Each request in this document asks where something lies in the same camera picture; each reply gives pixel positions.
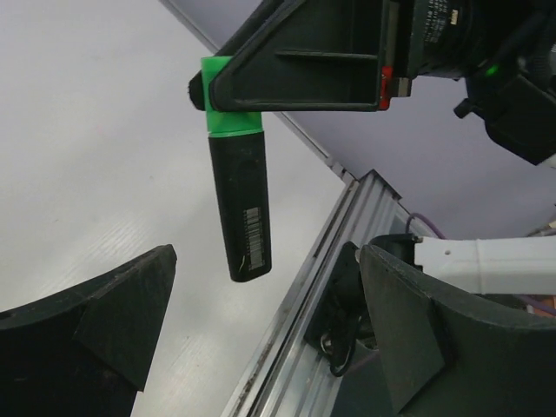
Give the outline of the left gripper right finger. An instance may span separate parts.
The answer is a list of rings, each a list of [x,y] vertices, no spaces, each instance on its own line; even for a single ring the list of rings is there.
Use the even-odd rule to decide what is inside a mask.
[[[469,294],[367,245],[361,279],[399,416],[553,416],[555,321]]]

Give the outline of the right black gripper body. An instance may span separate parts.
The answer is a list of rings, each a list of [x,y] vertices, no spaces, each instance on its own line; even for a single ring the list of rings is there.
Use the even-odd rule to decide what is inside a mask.
[[[394,75],[463,80],[453,110],[532,165],[555,157],[553,1],[396,1]]]

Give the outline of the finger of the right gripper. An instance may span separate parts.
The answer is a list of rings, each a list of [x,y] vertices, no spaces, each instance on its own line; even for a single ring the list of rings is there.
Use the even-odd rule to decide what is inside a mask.
[[[197,73],[193,76],[188,85],[189,100],[197,110],[205,110],[204,89],[202,83],[202,74]]]
[[[387,1],[263,1],[219,50],[215,109],[376,111]]]

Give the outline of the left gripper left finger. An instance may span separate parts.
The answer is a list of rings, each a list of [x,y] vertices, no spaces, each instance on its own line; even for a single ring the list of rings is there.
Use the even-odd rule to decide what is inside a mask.
[[[177,255],[162,245],[1,313],[3,416],[129,416],[144,390]]]

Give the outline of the black highlighter green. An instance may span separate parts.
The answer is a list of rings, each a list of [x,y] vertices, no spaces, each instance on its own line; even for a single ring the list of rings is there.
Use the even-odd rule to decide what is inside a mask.
[[[272,268],[264,134],[208,143],[230,278],[252,281]]]

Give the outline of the green highlighter cap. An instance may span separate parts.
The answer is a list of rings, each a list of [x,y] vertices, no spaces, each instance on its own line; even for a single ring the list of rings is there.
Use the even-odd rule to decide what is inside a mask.
[[[230,56],[208,56],[201,60],[202,93],[209,137],[235,137],[263,131],[261,113],[221,112],[214,109],[210,101],[209,85],[230,60]]]

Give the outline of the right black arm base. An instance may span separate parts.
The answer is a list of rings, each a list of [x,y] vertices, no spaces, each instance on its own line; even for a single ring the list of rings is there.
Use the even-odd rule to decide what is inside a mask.
[[[335,377],[342,377],[352,367],[358,345],[371,352],[378,349],[356,258],[359,251],[352,242],[342,245],[304,335],[328,361]]]

